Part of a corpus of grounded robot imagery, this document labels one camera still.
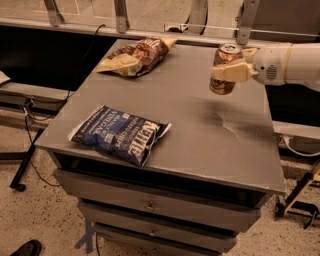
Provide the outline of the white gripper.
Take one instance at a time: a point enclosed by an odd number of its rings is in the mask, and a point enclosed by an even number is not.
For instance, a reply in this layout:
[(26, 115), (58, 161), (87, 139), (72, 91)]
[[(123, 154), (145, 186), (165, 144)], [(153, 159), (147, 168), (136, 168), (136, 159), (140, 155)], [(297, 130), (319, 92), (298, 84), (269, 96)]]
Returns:
[(264, 85), (283, 85), (287, 51), (287, 44), (243, 49), (243, 58), (213, 66), (211, 77), (226, 82), (246, 82), (253, 77)]

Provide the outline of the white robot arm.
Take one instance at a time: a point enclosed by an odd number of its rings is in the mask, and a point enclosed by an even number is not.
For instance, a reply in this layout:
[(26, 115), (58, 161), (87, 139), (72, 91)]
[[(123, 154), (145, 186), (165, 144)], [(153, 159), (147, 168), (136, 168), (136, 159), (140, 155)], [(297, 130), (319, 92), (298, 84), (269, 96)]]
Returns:
[(319, 92), (320, 44), (275, 43), (244, 49), (239, 59), (215, 65), (211, 77), (225, 82), (253, 78), (271, 86), (298, 84)]

